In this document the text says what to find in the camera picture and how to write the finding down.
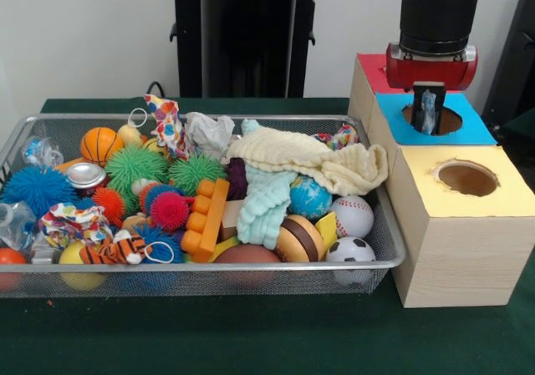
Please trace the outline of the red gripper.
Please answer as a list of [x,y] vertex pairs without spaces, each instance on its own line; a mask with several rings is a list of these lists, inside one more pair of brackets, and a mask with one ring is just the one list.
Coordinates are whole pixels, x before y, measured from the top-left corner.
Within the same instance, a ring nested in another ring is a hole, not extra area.
[[468,45],[459,54],[426,57],[407,52],[398,43],[390,43],[385,57],[385,72],[389,86],[393,89],[414,90],[410,124],[416,131],[422,131],[423,87],[414,86],[415,83],[432,82],[445,86],[439,85],[433,88],[435,95],[433,135],[438,135],[446,89],[462,91],[470,86],[476,74],[477,48]]

